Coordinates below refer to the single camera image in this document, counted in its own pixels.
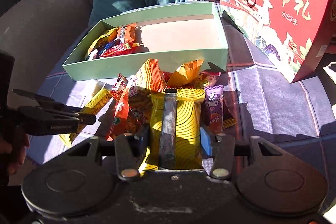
purple checkered cloth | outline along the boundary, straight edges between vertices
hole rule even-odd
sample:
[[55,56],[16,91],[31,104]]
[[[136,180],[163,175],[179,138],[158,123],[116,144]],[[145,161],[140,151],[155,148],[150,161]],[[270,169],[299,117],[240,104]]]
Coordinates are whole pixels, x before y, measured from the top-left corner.
[[[261,50],[224,19],[222,23],[229,57],[227,71],[217,84],[224,86],[227,105],[237,121],[226,133],[239,140],[262,136],[318,169],[329,182],[326,209],[336,193],[336,121],[319,78],[288,83]],[[63,55],[39,94],[72,106],[85,104],[80,93],[88,81],[73,81],[62,64],[88,31],[89,28]],[[104,81],[113,84],[115,79]],[[95,134],[109,105],[99,112],[94,125],[85,127],[74,144]],[[42,164],[65,149],[58,136],[32,137],[28,156]],[[212,160],[204,161],[206,169],[211,163]]]

red gift box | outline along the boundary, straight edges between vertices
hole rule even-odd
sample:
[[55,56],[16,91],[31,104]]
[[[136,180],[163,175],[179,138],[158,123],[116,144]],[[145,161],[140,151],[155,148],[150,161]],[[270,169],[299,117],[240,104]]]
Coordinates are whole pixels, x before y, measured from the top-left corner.
[[315,70],[335,30],[336,0],[221,0],[240,30],[292,83]]

pile of candy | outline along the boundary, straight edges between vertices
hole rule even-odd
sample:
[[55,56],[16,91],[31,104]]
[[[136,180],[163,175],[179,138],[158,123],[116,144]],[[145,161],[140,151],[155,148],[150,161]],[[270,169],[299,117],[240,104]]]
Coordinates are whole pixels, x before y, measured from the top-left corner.
[[139,46],[135,39],[137,24],[113,28],[105,31],[89,47],[85,60],[132,54]]
[[117,104],[113,123],[106,139],[136,133],[144,123],[151,128],[150,145],[140,171],[158,167],[158,148],[166,88],[177,89],[177,121],[175,168],[200,167],[200,121],[213,133],[236,124],[223,97],[223,85],[215,86],[220,73],[199,72],[203,60],[181,65],[173,73],[161,71],[157,59],[148,59],[140,70],[127,80],[119,74],[111,90]]

green box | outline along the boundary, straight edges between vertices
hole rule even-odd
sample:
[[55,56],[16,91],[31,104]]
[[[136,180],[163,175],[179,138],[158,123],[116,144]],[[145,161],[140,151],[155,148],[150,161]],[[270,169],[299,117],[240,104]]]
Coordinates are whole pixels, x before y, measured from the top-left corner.
[[[214,28],[218,33],[219,47],[207,47],[207,41],[204,41],[204,48],[201,49],[142,52],[83,61],[85,52],[92,42],[105,30],[112,27],[165,18],[203,15],[213,15]],[[119,73],[122,73],[125,77],[129,77],[137,73],[143,63],[149,58],[157,58],[161,70],[169,72],[174,72],[183,63],[196,59],[205,60],[201,69],[208,69],[207,62],[212,62],[223,70],[226,70],[227,51],[226,35],[214,3],[198,1],[175,5],[158,5],[141,10],[128,11],[101,20],[73,50],[63,64],[63,68],[75,81],[115,78]]]

